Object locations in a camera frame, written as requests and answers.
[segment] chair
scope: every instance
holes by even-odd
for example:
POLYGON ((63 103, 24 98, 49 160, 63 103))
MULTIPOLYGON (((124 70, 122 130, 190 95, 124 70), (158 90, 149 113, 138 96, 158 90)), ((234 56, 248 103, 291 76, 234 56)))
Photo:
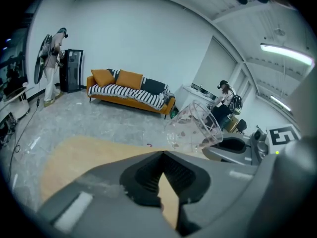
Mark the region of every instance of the chair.
POLYGON ((247 128, 247 123, 243 119, 241 119, 237 124, 237 133, 244 134, 243 131, 247 128))

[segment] table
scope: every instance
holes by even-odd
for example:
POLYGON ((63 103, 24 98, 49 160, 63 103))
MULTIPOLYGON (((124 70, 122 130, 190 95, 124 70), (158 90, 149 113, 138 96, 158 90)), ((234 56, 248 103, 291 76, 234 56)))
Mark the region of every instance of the table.
POLYGON ((25 114, 28 114, 30 109, 28 101, 23 96, 26 90, 26 87, 18 88, 4 99, 4 106, 6 106, 7 110, 12 113, 15 120, 18 120, 25 114))
MULTIPOLYGON (((42 200, 44 202, 91 168, 132 156, 163 150, 167 149, 131 146, 85 136, 66 139, 54 149, 46 162, 41 177, 42 200)), ((188 155, 208 160, 202 154, 189 153, 188 155)), ((164 205, 163 216, 175 228, 178 215, 178 197, 164 174, 158 185, 158 195, 164 205)))
POLYGON ((208 106, 209 104, 214 104, 214 101, 203 95, 201 92, 197 92, 194 88, 190 86, 184 86, 175 93, 176 98, 176 107, 179 111, 183 110, 187 107, 193 100, 198 100, 203 103, 204 106, 208 106))

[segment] electronic equipment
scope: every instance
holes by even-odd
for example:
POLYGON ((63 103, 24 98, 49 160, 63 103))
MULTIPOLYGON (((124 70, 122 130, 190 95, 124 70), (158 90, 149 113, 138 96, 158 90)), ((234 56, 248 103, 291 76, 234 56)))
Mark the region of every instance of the electronic equipment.
POLYGON ((59 68, 61 91, 72 93, 82 89, 81 64, 83 52, 83 50, 65 50, 63 59, 59 61, 63 64, 63 67, 59 68))

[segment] gray floor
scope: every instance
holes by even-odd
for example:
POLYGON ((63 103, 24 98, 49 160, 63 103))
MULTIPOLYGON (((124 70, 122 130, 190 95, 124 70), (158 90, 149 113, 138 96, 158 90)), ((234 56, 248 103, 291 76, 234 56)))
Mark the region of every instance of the gray floor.
MULTIPOLYGON (((36 100, 30 106, 29 115, 19 121, 17 139, 36 109, 36 100)), ((86 91, 65 94, 47 108, 43 107, 41 96, 40 106, 19 142, 21 150, 13 157, 11 188, 18 175, 13 194, 31 209, 39 208, 39 180, 44 163, 54 147, 66 138, 86 135, 131 145, 162 147, 168 145, 163 132, 168 119, 164 120, 161 114, 95 99, 89 103, 86 91)), ((0 153, 5 178, 13 145, 14 136, 0 153)))

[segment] orange cushion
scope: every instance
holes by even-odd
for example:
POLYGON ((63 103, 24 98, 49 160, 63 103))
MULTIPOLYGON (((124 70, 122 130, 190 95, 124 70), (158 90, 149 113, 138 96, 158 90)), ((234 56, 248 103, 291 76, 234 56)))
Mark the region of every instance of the orange cushion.
POLYGON ((119 77, 115 84, 140 90, 142 77, 143 75, 141 74, 136 74, 122 69, 120 70, 119 77))
POLYGON ((92 69, 91 73, 100 87, 115 83, 114 77, 107 69, 92 69))

